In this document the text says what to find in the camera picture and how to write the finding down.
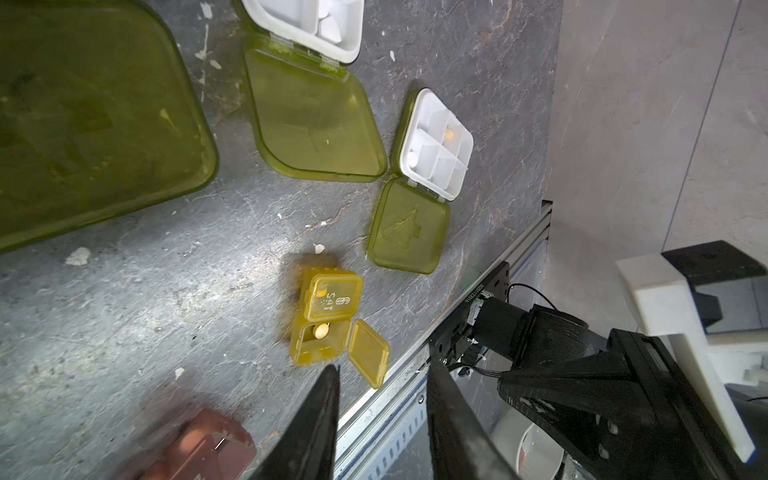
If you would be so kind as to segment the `yellow small pillbox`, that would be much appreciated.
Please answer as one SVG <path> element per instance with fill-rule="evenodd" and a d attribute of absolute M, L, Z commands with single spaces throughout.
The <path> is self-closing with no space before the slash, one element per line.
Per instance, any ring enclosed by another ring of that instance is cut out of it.
<path fill-rule="evenodd" d="M 295 366 L 307 367 L 345 354 L 371 388 L 384 384 L 390 346 L 357 317 L 363 285 L 362 277 L 341 268 L 305 271 L 289 342 Z"/>

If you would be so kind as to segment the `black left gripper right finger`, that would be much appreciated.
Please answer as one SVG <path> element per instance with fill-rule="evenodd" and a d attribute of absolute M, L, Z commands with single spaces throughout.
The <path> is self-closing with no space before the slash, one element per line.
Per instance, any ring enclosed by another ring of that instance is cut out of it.
<path fill-rule="evenodd" d="M 442 363 L 429 366 L 427 418 L 436 479 L 516 479 Z"/>

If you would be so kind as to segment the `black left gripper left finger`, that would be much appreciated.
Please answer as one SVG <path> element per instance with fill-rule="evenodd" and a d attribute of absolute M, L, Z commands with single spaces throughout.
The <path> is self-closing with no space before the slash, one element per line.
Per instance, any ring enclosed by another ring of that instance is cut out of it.
<path fill-rule="evenodd" d="M 250 479 L 332 479 L 339 400 L 339 370 L 328 365 Z"/>

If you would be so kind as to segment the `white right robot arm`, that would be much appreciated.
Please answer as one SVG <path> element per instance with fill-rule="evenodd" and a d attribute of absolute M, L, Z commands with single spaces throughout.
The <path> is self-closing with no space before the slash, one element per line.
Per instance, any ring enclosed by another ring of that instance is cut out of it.
<path fill-rule="evenodd" d="M 705 285 L 763 277 L 764 264 L 714 242 L 622 260 L 639 330 L 592 332 L 535 305 L 483 300 L 471 336 L 506 358 L 500 397 L 596 479 L 763 479 L 767 405 L 737 385 L 767 379 L 767 333 L 711 334 Z"/>

